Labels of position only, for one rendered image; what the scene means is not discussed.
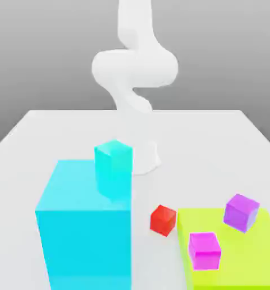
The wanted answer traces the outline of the small red cube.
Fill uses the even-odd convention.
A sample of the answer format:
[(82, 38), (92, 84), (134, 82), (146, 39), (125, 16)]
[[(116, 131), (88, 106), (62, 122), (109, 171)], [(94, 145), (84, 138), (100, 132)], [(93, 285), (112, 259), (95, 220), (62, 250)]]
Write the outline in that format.
[(150, 229), (167, 237), (176, 224), (176, 211), (159, 205), (150, 215)]

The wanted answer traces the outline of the large cyan box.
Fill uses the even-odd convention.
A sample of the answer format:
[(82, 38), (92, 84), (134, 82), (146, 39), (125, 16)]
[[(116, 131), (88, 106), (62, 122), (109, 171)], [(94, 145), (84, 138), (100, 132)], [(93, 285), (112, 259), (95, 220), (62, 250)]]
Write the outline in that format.
[(93, 160), (60, 160), (35, 214), (50, 290), (131, 290), (128, 178), (105, 196)]

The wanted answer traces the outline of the small cyan cube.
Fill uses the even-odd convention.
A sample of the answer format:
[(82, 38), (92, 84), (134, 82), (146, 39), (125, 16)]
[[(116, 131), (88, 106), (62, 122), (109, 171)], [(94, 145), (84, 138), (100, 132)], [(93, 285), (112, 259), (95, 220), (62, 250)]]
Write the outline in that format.
[(132, 147), (114, 139), (96, 146), (94, 153), (98, 191), (114, 201), (131, 199)]

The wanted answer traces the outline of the large yellow-green box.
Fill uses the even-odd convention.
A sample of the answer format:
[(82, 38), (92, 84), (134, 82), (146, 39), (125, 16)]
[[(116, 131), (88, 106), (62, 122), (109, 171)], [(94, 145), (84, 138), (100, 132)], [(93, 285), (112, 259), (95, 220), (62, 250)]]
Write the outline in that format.
[[(270, 214), (260, 208), (256, 222), (242, 233), (223, 222), (222, 208), (178, 210), (177, 231), (187, 290), (270, 290)], [(195, 271), (189, 235), (213, 232), (222, 250), (217, 270)]]

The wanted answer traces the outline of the small magenta cube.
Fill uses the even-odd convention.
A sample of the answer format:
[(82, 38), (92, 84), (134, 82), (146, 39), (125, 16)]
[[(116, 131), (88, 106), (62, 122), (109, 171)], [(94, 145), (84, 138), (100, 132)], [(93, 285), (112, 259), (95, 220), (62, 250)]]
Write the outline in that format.
[(188, 252), (194, 270), (218, 270), (222, 250), (214, 232), (189, 234)]

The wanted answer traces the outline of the small purple cube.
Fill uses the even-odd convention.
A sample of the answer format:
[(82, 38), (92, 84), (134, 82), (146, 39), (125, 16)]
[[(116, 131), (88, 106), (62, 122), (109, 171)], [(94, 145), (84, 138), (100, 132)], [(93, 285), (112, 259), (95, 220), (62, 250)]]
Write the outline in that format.
[(235, 194), (227, 203), (223, 216), (223, 222), (242, 233), (246, 233), (256, 222), (260, 203)]

